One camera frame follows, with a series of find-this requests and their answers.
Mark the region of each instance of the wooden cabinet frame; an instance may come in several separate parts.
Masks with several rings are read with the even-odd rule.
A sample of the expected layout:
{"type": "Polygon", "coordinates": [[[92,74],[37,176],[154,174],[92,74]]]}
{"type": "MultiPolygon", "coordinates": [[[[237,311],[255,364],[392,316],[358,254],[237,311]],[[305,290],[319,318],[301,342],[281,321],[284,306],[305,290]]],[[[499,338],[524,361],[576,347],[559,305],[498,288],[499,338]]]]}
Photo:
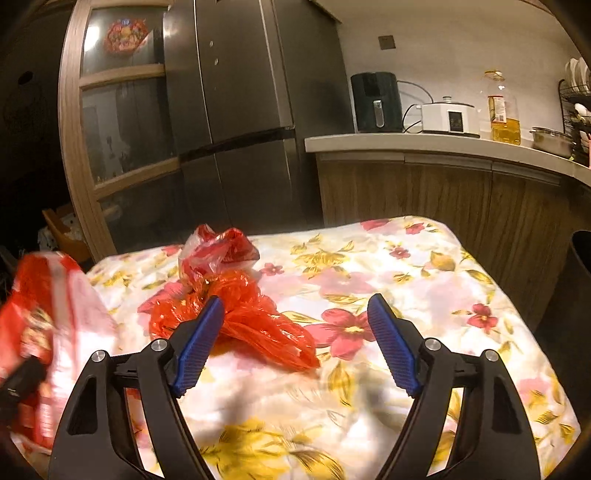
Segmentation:
{"type": "Polygon", "coordinates": [[[95,261],[117,253],[99,201],[130,186],[172,173],[180,165],[178,158],[169,158],[95,184],[82,126],[81,93],[114,83],[162,77],[165,71],[164,65],[148,64],[80,76],[86,27],[94,9],[168,7],[172,3],[173,0],[78,0],[70,17],[61,57],[58,92],[61,154],[72,204],[95,261]]]}

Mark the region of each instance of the blue gripper pad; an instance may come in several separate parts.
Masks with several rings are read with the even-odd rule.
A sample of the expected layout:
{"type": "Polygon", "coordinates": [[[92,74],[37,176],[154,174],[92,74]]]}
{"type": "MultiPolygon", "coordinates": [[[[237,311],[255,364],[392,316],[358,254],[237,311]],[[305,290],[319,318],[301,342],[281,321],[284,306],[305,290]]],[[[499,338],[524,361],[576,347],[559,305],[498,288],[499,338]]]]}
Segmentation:
{"type": "Polygon", "coordinates": [[[180,398],[193,388],[209,356],[217,334],[222,328],[224,308],[222,301],[212,297],[199,316],[198,326],[178,356],[177,376],[170,387],[171,393],[180,398]]]}
{"type": "Polygon", "coordinates": [[[369,299],[368,321],[390,373],[396,385],[415,397],[421,390],[417,380],[415,357],[398,327],[396,317],[384,300],[377,294],[369,299]]]}

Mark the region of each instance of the metal screw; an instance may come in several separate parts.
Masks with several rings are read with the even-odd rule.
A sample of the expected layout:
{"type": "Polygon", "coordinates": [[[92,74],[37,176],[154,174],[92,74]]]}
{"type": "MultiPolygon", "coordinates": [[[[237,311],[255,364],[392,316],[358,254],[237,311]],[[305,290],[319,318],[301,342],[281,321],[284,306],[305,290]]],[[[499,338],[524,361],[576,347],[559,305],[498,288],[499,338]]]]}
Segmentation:
{"type": "Polygon", "coordinates": [[[494,350],[487,350],[484,356],[490,362],[496,362],[499,359],[499,354],[494,350]]]}
{"type": "Polygon", "coordinates": [[[102,362],[105,359],[106,352],[104,350],[97,350],[95,353],[92,354],[90,359],[93,362],[102,362]]]}
{"type": "Polygon", "coordinates": [[[441,343],[439,342],[439,340],[436,340],[435,338],[428,338],[427,340],[425,340],[425,346],[429,350],[437,352],[441,348],[441,343]]]}
{"type": "Polygon", "coordinates": [[[164,340],[163,338],[159,338],[158,340],[154,340],[152,342],[152,350],[154,352],[161,352],[162,350],[164,350],[168,345],[168,342],[166,340],[164,340]]]}

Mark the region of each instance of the stainless steel refrigerator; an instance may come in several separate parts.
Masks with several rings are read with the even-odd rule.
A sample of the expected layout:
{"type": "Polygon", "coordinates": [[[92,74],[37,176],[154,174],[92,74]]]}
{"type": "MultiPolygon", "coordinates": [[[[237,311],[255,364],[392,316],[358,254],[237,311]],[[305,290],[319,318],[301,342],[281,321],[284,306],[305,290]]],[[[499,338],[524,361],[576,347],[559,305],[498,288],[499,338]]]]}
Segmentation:
{"type": "Polygon", "coordinates": [[[176,0],[164,52],[194,221],[248,234],[322,226],[304,139],[353,132],[335,21],[309,0],[176,0]]]}

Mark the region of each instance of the red and white package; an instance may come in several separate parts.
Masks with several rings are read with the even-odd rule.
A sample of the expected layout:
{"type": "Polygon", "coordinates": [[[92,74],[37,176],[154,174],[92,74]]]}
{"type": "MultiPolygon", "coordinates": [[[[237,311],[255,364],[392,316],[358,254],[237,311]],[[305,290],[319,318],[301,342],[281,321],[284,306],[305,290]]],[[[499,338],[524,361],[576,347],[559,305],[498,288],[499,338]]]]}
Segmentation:
{"type": "Polygon", "coordinates": [[[34,355],[47,365],[39,390],[20,405],[16,433],[51,449],[61,414],[92,352],[114,353],[116,324],[78,266],[61,253],[20,261],[0,309],[0,379],[34,355]]]}

